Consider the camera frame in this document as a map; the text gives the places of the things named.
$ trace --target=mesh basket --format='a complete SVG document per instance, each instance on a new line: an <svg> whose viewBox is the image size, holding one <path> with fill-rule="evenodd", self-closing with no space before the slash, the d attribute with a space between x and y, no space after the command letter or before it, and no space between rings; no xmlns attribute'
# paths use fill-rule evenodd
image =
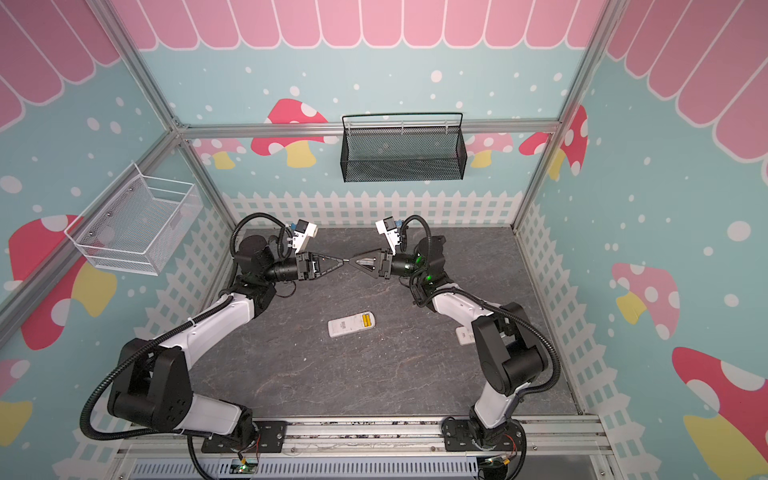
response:
<svg viewBox="0 0 768 480"><path fill-rule="evenodd" d="M462 114L342 117L345 182L461 180L467 164Z"/></svg>
<svg viewBox="0 0 768 480"><path fill-rule="evenodd" d="M195 184L140 172L65 233L96 268L159 275L202 209Z"/></svg>

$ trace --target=black mounting plate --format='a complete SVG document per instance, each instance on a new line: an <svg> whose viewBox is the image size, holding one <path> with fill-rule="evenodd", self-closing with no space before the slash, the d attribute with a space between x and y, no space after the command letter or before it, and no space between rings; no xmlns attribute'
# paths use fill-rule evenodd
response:
<svg viewBox="0 0 768 480"><path fill-rule="evenodd" d="M288 422L253 422L259 429L259 453L280 453L283 451L286 427ZM202 453L232 453L233 449L220 442L216 436L203 440ZM247 453L256 451L256 446L247 450Z"/></svg>
<svg viewBox="0 0 768 480"><path fill-rule="evenodd" d="M521 444L523 432L520 432L520 428L512 422L507 422L504 432L501 433L502 440L492 450L481 449L472 441L472 431L469 428L468 419L448 417L443 420L440 430L447 452L511 452L514 447L506 435L511 436L515 440L518 451L523 446Z"/></svg>

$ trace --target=white wire mesh basket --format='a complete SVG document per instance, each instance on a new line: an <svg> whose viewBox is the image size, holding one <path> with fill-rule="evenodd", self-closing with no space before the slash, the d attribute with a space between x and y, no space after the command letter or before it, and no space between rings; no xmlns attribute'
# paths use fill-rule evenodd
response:
<svg viewBox="0 0 768 480"><path fill-rule="evenodd" d="M195 184L148 177L134 167L137 174L103 207L84 218L88 206L65 233L96 268L159 275L203 202Z"/></svg>

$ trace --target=dark gray work surface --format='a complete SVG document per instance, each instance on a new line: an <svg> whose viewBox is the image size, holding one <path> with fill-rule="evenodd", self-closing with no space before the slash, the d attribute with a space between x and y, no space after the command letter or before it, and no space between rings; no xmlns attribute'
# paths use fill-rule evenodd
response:
<svg viewBox="0 0 768 480"><path fill-rule="evenodd" d="M445 271L462 289L489 302L520 303L551 338L508 227L435 228L432 234L445 235ZM422 236L423 230L410 229L410 250ZM375 228L321 228L308 250L350 258L381 247L386 239ZM285 295L291 285L277 288ZM366 310L375 328L329 338L329 320ZM467 415L485 378L475 346L458 344L458 326L412 305L396 278L374 279L344 266L298 282L290 298L275 298L203 356L190 377L196 393L249 406L260 417ZM515 411L575 413L564 376Z"/></svg>

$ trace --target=black wire mesh basket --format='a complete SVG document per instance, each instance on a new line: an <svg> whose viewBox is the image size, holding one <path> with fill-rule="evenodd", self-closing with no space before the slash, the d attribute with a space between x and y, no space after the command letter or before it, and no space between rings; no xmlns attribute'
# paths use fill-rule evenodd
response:
<svg viewBox="0 0 768 480"><path fill-rule="evenodd" d="M344 181L463 179L463 117L453 112L345 115Z"/></svg>

